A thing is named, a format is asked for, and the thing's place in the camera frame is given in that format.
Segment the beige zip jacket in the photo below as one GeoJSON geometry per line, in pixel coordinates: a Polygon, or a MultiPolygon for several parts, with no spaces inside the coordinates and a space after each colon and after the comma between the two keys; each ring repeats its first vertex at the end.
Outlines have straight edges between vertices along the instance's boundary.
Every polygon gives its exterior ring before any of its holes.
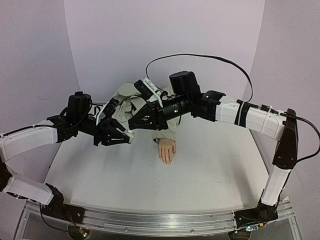
{"type": "MultiPolygon", "coordinates": [[[[146,103],[133,83],[123,83],[113,93],[112,98],[119,101],[119,105],[116,107],[112,118],[118,120],[122,124],[127,124],[128,121],[136,114],[139,114],[141,110],[142,113],[153,113],[151,110],[152,106],[146,103]]],[[[168,120],[168,129],[155,130],[152,137],[153,140],[155,142],[158,142],[160,139],[176,141],[178,123],[179,117],[168,120]]]]}

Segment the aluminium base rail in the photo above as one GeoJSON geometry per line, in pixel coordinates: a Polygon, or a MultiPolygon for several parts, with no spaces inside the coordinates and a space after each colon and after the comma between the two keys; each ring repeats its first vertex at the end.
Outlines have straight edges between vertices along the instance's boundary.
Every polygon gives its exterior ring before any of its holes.
{"type": "Polygon", "coordinates": [[[49,220],[89,230],[149,237],[208,236],[240,230],[257,230],[295,216],[290,201],[281,201],[272,216],[263,218],[252,209],[192,213],[146,213],[64,206],[62,213],[27,201],[27,210],[49,220]]]}

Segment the mannequin hand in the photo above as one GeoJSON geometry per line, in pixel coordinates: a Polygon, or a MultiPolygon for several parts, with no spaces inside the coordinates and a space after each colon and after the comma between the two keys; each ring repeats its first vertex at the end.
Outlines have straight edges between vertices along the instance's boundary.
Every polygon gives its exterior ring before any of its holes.
{"type": "Polygon", "coordinates": [[[168,138],[159,138],[157,140],[159,159],[163,164],[169,166],[177,153],[176,142],[168,138]]]}

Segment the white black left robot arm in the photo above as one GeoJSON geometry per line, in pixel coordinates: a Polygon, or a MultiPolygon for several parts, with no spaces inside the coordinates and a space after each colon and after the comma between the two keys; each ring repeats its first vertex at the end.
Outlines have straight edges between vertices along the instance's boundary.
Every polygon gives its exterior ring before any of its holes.
{"type": "Polygon", "coordinates": [[[60,114],[46,120],[0,135],[0,190],[16,198],[32,200],[47,206],[56,218],[64,218],[67,206],[63,195],[53,186],[19,175],[6,165],[13,157],[30,150],[58,144],[85,133],[93,137],[94,146],[132,143],[135,135],[112,117],[119,101],[111,99],[95,115],[89,94],[78,91],[68,98],[60,114]]]}

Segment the white nail polish bottle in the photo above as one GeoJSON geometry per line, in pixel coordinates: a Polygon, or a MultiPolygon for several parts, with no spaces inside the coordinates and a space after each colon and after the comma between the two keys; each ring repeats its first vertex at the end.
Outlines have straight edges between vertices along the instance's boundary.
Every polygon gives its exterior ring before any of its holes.
{"type": "Polygon", "coordinates": [[[131,139],[133,139],[133,138],[135,137],[134,131],[133,131],[133,130],[130,130],[130,129],[127,130],[127,135],[128,135],[131,139]]]}

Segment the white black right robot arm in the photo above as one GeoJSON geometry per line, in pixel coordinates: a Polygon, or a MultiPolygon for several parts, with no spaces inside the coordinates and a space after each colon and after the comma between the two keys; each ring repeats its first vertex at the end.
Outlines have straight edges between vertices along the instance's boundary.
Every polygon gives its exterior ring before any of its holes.
{"type": "Polygon", "coordinates": [[[298,162],[298,128],[296,113],[274,110],[267,105],[255,105],[233,100],[225,93],[209,90],[202,93],[192,71],[170,75],[175,96],[163,100],[155,84],[148,78],[138,80],[134,87],[146,104],[128,121],[129,129],[166,130],[167,122],[190,113],[194,118],[234,124],[266,135],[277,141],[272,168],[257,205],[258,210],[274,208],[298,162]]]}

